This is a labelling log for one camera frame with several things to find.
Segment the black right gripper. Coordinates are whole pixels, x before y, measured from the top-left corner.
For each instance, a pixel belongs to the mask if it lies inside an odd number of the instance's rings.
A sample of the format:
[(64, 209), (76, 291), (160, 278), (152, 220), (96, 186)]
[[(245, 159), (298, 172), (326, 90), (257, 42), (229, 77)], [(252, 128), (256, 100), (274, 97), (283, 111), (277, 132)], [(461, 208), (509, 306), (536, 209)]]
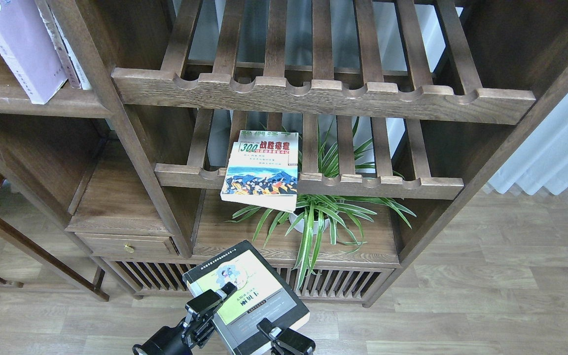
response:
[(290, 328), (275, 326), (267, 318), (257, 324), (257, 329), (270, 341), (272, 355), (313, 355), (316, 350), (313, 339)]

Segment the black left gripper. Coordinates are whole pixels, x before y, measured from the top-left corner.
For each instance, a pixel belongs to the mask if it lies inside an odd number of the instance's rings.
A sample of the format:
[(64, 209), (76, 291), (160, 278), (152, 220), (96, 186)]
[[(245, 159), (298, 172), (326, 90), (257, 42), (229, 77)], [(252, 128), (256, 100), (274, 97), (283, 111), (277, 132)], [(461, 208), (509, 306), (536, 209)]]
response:
[(226, 283), (207, 290), (186, 303), (187, 316), (175, 327), (163, 326), (144, 344), (133, 345), (135, 355), (191, 355), (195, 346), (203, 348), (214, 333), (213, 315), (237, 291)]

